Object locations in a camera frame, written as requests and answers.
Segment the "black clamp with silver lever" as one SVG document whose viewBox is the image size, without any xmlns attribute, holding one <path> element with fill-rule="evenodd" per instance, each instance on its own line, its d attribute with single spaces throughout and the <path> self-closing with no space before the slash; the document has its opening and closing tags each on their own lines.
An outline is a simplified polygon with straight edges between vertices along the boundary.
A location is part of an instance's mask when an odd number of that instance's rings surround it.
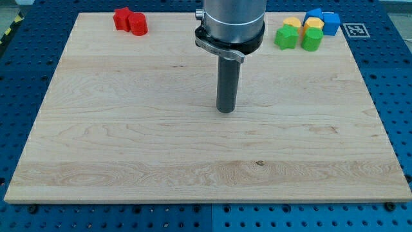
<svg viewBox="0 0 412 232">
<path fill-rule="evenodd" d="M 265 33 L 264 9 L 229 10 L 197 9 L 201 24 L 195 30 L 195 44 L 204 50 L 243 63 L 255 52 Z"/>
</svg>

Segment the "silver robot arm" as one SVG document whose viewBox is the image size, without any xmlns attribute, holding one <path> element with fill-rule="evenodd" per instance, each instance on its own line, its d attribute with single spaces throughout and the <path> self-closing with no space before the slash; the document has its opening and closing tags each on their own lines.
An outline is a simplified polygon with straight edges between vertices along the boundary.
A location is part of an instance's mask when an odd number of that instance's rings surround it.
<svg viewBox="0 0 412 232">
<path fill-rule="evenodd" d="M 265 0 L 204 0 L 195 11 L 201 21 L 196 46 L 218 57 L 216 107 L 222 113 L 234 110 L 241 64 L 261 46 L 266 5 Z"/>
</svg>

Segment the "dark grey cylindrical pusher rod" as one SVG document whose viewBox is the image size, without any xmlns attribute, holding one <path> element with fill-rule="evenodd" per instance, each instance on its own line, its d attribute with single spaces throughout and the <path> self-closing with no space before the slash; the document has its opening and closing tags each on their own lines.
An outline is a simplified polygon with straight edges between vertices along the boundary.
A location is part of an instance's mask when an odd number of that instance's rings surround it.
<svg viewBox="0 0 412 232">
<path fill-rule="evenodd" d="M 236 106 L 240 67 L 235 60 L 218 57 L 216 107 L 222 113 L 230 113 Z"/>
</svg>

